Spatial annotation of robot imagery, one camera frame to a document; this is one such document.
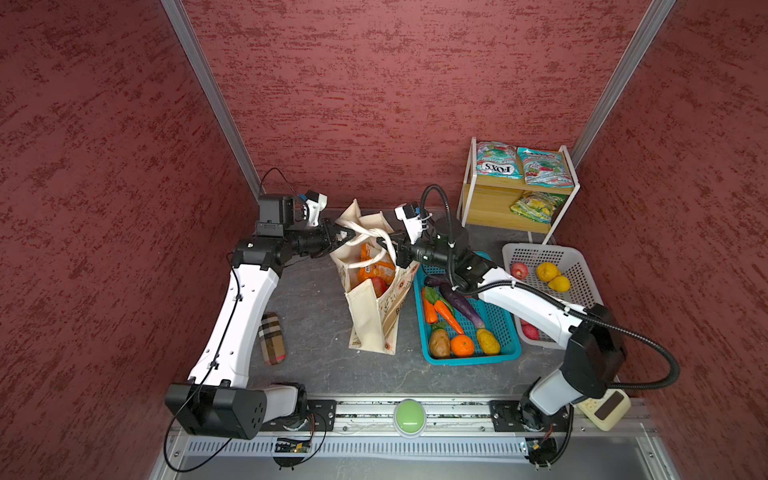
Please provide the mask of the orange candy bag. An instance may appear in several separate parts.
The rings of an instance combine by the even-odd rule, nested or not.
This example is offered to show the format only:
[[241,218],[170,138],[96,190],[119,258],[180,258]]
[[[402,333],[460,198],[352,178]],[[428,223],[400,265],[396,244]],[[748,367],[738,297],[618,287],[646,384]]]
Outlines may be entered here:
[[383,253],[383,257],[376,263],[361,267],[358,270],[357,278],[361,283],[367,279],[373,279],[377,277],[381,279],[387,286],[390,286],[395,278],[396,267],[391,262],[389,254],[384,250],[378,250],[368,243],[364,243],[361,247],[361,261],[367,261],[375,258],[379,253]]

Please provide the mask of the cream canvas grocery bag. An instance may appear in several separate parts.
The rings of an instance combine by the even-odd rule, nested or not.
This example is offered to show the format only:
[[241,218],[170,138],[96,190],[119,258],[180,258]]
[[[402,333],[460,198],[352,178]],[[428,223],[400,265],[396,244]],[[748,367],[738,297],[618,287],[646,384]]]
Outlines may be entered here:
[[353,321],[349,347],[393,355],[400,310],[419,263],[395,264],[394,230],[381,212],[364,215],[354,201],[335,224],[353,231],[353,239],[331,254]]

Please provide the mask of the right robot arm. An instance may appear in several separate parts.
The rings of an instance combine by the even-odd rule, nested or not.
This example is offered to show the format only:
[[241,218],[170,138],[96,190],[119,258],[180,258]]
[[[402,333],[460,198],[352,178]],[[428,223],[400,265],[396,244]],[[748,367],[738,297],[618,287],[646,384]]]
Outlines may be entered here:
[[[584,307],[558,299],[475,253],[468,245],[466,231],[450,213],[432,219],[426,208],[432,192],[444,191],[437,184],[429,185],[419,202],[396,208],[396,217],[405,226],[387,246],[396,264],[404,267],[417,261],[442,269],[445,285],[461,298],[472,297],[522,317],[565,349],[560,367],[538,379],[520,399],[518,415],[525,427],[541,431],[565,407],[587,398],[598,399],[609,389],[656,390],[678,380],[680,365],[673,354],[646,336],[619,326],[606,307]],[[668,373],[660,380],[616,382],[627,357],[625,338],[660,354],[669,365]]]

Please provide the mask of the green yellow candy bag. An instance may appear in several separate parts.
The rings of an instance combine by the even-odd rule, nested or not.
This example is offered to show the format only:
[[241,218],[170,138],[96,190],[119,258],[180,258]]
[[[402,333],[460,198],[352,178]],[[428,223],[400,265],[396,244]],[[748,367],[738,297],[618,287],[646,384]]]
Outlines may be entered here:
[[510,206],[510,211],[537,223],[550,224],[555,212],[567,198],[567,195],[525,192]]

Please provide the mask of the teal candy bag right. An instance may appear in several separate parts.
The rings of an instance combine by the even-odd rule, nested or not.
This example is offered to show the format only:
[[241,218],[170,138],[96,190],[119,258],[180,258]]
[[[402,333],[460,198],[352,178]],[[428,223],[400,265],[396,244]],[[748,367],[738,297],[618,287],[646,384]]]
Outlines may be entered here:
[[567,162],[560,152],[518,147],[517,155],[521,160],[523,176],[527,185],[547,188],[571,188],[575,186]]

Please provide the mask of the orange carrot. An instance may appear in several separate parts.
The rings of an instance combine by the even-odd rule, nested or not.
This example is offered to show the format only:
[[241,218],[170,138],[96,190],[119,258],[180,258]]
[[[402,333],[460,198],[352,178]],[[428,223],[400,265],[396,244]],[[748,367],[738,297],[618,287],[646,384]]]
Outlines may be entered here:
[[422,289],[422,300],[423,300],[423,309],[424,309],[424,317],[427,324],[432,325],[438,322],[438,314],[435,311],[434,305],[429,301],[430,294],[429,294],[429,287],[424,287]]
[[458,335],[464,334],[463,327],[456,320],[451,308],[445,302],[438,300],[433,304],[433,308]]

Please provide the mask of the purple eggplant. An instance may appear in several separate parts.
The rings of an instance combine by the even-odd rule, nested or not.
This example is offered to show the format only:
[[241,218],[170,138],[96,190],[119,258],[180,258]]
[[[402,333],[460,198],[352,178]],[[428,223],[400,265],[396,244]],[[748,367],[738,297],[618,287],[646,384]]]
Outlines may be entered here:
[[442,283],[438,289],[442,297],[465,318],[471,321],[476,329],[485,328],[484,320],[467,298],[453,290],[448,283]]

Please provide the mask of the white wooden shelf rack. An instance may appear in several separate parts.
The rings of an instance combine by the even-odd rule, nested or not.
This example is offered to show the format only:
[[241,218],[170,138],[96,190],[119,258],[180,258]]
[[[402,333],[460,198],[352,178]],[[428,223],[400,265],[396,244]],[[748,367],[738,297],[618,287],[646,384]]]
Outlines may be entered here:
[[[461,185],[461,195],[457,206],[456,218],[462,226],[479,225],[507,230],[523,231],[533,243],[533,235],[542,235],[541,244],[554,242],[555,229],[562,222],[565,212],[571,206],[579,192],[576,169],[566,145],[561,145],[557,152],[562,155],[566,170],[574,182],[573,187],[550,188],[527,185],[523,179],[505,179],[480,175],[477,170],[477,138],[470,142],[467,164]],[[555,210],[548,223],[536,222],[514,214],[510,207],[526,192],[544,192],[565,196],[564,203]]]

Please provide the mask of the teal plastic basket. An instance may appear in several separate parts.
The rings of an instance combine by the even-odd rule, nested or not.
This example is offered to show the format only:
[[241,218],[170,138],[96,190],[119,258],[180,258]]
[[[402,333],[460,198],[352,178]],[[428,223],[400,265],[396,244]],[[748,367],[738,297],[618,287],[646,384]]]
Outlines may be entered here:
[[421,266],[413,281],[425,360],[435,366],[474,366],[517,359],[521,345],[506,310],[471,297],[458,301],[437,287],[445,271]]

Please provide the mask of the small red apple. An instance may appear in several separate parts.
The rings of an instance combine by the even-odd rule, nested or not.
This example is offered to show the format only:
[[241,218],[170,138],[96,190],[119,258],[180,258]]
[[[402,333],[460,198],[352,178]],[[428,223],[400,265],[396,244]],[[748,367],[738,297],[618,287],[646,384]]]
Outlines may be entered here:
[[510,274],[518,280],[525,280],[529,275],[529,269],[524,263],[514,262],[510,265]]

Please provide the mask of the potato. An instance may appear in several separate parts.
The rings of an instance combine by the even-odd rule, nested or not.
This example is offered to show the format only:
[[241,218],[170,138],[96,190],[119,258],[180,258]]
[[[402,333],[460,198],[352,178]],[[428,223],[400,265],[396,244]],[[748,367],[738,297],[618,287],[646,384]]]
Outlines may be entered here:
[[434,330],[429,338],[428,351],[434,359],[451,357],[451,339],[444,329]]

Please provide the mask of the yellow corn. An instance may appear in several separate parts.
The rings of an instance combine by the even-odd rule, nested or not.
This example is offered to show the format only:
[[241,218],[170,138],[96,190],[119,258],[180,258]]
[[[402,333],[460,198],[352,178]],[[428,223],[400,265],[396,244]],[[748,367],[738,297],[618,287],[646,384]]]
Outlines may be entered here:
[[501,351],[501,346],[495,336],[487,329],[479,329],[476,332],[476,340],[484,355],[494,356]]

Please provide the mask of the yellow lemon white basket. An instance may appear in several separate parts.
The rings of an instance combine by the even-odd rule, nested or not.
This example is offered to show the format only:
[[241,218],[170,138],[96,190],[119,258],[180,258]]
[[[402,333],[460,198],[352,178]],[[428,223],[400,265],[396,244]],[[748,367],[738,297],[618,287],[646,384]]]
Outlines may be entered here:
[[566,276],[559,275],[548,283],[548,287],[555,292],[565,293],[571,289],[571,282]]

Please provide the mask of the white plastic basket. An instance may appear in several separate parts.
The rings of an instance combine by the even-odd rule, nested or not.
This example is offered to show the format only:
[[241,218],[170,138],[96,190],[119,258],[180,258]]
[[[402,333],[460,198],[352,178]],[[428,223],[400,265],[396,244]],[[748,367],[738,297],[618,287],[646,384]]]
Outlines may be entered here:
[[[508,243],[502,247],[502,258],[503,265],[509,272],[512,271],[512,267],[516,263],[525,265],[528,269],[528,275],[524,282],[555,298],[584,307],[590,307],[595,303],[604,303],[586,260],[574,248],[531,243]],[[538,278],[536,268],[543,263],[554,264],[560,273],[569,280],[570,288],[568,291],[557,292]],[[545,349],[563,350],[563,347],[541,330],[538,330],[537,335],[529,336],[526,334],[522,319],[516,315],[512,315],[508,324],[506,332],[496,335],[496,338],[501,342],[504,354],[509,349],[520,352],[522,343]]]

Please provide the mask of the green push button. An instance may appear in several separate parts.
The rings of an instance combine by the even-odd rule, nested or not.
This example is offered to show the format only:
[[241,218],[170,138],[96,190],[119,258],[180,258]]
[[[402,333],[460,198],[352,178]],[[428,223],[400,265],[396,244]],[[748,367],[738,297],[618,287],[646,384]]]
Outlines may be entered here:
[[397,403],[393,412],[393,424],[404,438],[419,437],[426,428],[426,411],[415,399],[404,399]]

